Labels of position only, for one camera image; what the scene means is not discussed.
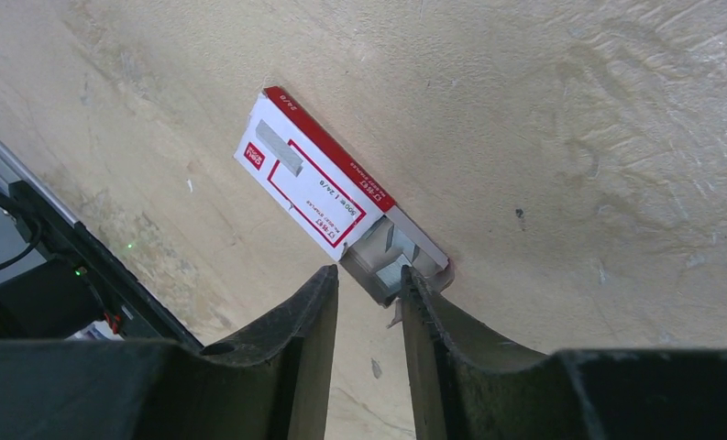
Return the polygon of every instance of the open box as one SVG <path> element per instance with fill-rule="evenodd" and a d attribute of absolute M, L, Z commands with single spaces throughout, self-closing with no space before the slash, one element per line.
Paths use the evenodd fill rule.
<path fill-rule="evenodd" d="M 258 96 L 234 158 L 379 304 L 401 267 L 442 291 L 449 258 L 395 200 L 280 87 Z"/>

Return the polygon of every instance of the small box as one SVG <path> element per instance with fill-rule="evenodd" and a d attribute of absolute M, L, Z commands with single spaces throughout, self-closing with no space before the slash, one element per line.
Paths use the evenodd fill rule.
<path fill-rule="evenodd" d="M 258 96 L 234 158 L 378 303 L 418 269 L 439 291 L 449 258 L 395 200 L 280 87 Z"/>

